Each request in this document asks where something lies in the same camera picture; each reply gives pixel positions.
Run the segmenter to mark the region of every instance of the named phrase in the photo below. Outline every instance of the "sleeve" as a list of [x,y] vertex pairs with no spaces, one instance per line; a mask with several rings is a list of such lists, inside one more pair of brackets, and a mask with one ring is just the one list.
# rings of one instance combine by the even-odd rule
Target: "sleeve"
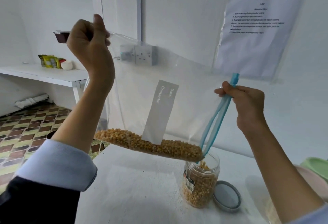
[[327,224],[328,223],[328,204],[311,212],[288,224]]
[[80,192],[96,175],[88,154],[48,139],[0,195],[0,223],[74,223]]

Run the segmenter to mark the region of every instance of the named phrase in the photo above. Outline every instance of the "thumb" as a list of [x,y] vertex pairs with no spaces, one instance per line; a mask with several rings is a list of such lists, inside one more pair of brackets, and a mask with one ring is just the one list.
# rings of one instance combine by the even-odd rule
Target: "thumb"
[[232,85],[230,85],[229,82],[225,81],[222,83],[223,90],[232,96],[233,98],[239,97],[243,92],[234,88]]
[[99,14],[95,14],[93,16],[93,28],[94,28],[94,33],[93,33],[93,38],[92,40],[96,40],[98,42],[105,42],[106,39],[106,28],[103,19]]

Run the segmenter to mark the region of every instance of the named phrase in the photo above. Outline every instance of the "tiled floor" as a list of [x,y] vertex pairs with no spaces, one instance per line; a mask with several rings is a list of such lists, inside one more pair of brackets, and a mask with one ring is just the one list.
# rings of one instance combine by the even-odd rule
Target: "tiled floor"
[[[43,104],[0,118],[0,193],[22,164],[43,144],[46,136],[64,122],[71,110]],[[101,151],[108,144],[101,145]],[[99,154],[100,141],[94,140],[89,155]]]

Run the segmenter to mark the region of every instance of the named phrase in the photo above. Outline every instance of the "white table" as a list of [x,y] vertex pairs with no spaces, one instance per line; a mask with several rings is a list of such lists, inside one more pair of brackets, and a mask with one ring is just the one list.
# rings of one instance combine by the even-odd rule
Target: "white table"
[[41,64],[22,64],[18,66],[0,67],[0,74],[14,75],[37,81],[72,87],[76,103],[83,94],[83,84],[88,72],[80,69],[63,70],[41,67]]
[[81,193],[76,223],[268,223],[268,192],[255,160],[217,148],[211,152],[220,158],[219,180],[242,196],[240,212],[225,213],[214,202],[205,209],[186,204],[179,192],[184,161],[109,145],[94,160],[98,175]]

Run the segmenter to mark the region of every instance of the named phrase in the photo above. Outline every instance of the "electrical outlet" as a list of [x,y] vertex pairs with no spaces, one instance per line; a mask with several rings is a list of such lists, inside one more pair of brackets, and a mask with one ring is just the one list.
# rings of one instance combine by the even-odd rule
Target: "electrical outlet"
[[137,65],[154,66],[157,64],[157,49],[151,45],[136,45],[134,47],[135,63]]
[[134,45],[125,44],[120,46],[121,60],[127,62],[135,62]]

